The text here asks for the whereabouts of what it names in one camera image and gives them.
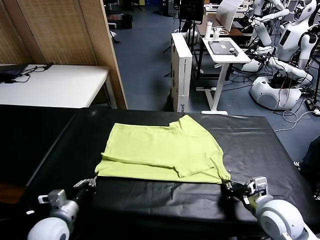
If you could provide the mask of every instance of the t-shirt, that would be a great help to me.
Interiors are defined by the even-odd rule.
[[[217,141],[188,115],[169,126],[116,123],[101,155],[98,176],[216,184],[231,178]]]

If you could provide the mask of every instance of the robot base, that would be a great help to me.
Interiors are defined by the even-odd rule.
[[[258,77],[250,90],[252,98],[259,105],[270,110],[291,110],[298,102],[301,91],[296,88],[272,88],[269,85],[272,78],[272,76]]]

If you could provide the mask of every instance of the monitor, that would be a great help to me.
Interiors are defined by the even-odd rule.
[[[216,19],[230,32],[238,8],[244,0],[223,0],[216,11]]]

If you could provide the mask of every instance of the wooden wall panel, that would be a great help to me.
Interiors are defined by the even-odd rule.
[[[2,0],[34,64],[48,64],[16,0]]]
[[[0,0],[0,64],[29,64],[33,60]]]
[[[77,0],[17,0],[48,63],[96,65]]]
[[[79,0],[84,21],[98,65],[110,69],[112,88],[118,108],[127,109],[113,41],[102,0]]]

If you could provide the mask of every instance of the shoe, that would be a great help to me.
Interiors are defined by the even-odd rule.
[[[319,188],[314,192],[313,198],[317,201],[320,201],[320,189]]]
[[[298,169],[299,172],[301,172],[301,162],[300,161],[294,161],[293,165]]]

